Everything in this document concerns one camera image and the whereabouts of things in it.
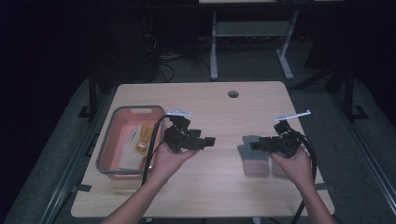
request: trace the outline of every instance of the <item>table top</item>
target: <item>table top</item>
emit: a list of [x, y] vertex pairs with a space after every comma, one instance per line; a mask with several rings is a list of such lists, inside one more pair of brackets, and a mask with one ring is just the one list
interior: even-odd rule
[[[239, 96], [231, 98], [229, 91]], [[201, 137], [216, 137], [213, 147], [186, 161], [171, 177], [145, 217], [294, 216], [302, 200], [297, 188], [288, 179], [245, 175], [237, 150], [243, 136], [276, 136], [273, 118], [296, 113], [284, 84], [271, 81], [119, 86], [81, 183], [92, 188], [78, 192], [73, 216], [106, 217], [141, 184], [140, 180], [111, 180], [95, 167], [111, 115], [123, 105], [160, 105], [165, 111], [183, 108], [192, 112], [190, 129], [202, 130]], [[304, 132], [298, 119], [289, 124]], [[320, 172], [316, 183], [323, 183]], [[328, 191], [318, 193], [333, 213]]]

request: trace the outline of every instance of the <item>hand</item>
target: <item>hand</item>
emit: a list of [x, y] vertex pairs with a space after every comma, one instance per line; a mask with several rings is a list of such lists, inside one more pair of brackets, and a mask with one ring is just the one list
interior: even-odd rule
[[273, 161], [275, 161], [285, 172], [286, 176], [296, 185], [298, 189], [304, 186], [313, 186], [314, 180], [311, 173], [311, 160], [308, 154], [298, 148], [296, 154], [291, 158], [283, 158], [275, 153], [268, 153]]
[[198, 153], [199, 150], [187, 150], [175, 153], [164, 142], [155, 153], [153, 171], [149, 179], [161, 181], [165, 184], [181, 165]]

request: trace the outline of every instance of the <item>handheld controller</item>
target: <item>handheld controller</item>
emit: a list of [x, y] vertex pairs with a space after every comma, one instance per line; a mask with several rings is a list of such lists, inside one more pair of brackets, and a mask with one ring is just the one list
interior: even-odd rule
[[163, 134], [163, 141], [175, 152], [182, 148], [199, 150], [205, 147], [213, 147], [216, 138], [200, 138], [201, 130], [188, 129], [190, 120], [181, 116], [168, 116], [173, 125], [167, 128]]
[[251, 149], [280, 152], [285, 158], [294, 156], [297, 148], [302, 143], [297, 132], [293, 131], [285, 119], [282, 119], [274, 128], [278, 136], [261, 137], [259, 142], [250, 143]]

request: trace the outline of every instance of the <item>plastic bin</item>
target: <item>plastic bin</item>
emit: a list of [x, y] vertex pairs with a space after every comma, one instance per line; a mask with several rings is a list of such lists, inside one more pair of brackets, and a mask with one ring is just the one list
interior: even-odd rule
[[[127, 165], [131, 165], [134, 168], [120, 167], [121, 162], [125, 165], [126, 155], [128, 160], [131, 159], [131, 152], [127, 150], [135, 150], [134, 147], [130, 145], [126, 147], [125, 144], [131, 140], [131, 136], [136, 137], [135, 135], [137, 135], [138, 137], [140, 135], [136, 130], [141, 125], [146, 124], [152, 127], [163, 115], [163, 108], [158, 105], [132, 105], [117, 108], [108, 124], [105, 139], [96, 160], [98, 171], [111, 179], [140, 178], [144, 171], [146, 157], [133, 151], [131, 163], [127, 162]], [[163, 124], [158, 129], [154, 148], [160, 143], [162, 135]]]

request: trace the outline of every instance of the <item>dark background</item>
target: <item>dark background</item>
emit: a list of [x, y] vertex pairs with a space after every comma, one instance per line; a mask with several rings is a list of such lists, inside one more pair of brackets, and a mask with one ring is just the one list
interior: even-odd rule
[[[89, 6], [89, 2], [82, 3], [0, 3], [0, 221], [18, 196], [71, 96], [89, 73], [95, 73], [101, 91], [121, 83], [149, 82], [155, 76], [155, 58], [160, 52], [145, 50], [143, 33], [156, 35], [159, 49], [166, 46], [188, 54], [197, 53], [197, 36], [210, 36], [210, 29], [202, 22], [211, 22], [207, 11], [157, 12], [142, 26], [144, 14], [88, 13], [81, 6]], [[325, 69], [340, 61], [350, 64], [378, 106], [396, 124], [394, 4], [353, 3], [336, 13], [323, 14], [323, 21], [310, 20], [314, 18], [310, 13], [315, 12], [306, 11], [301, 14], [305, 24], [297, 24], [295, 36], [309, 33], [316, 38], [307, 66]]]

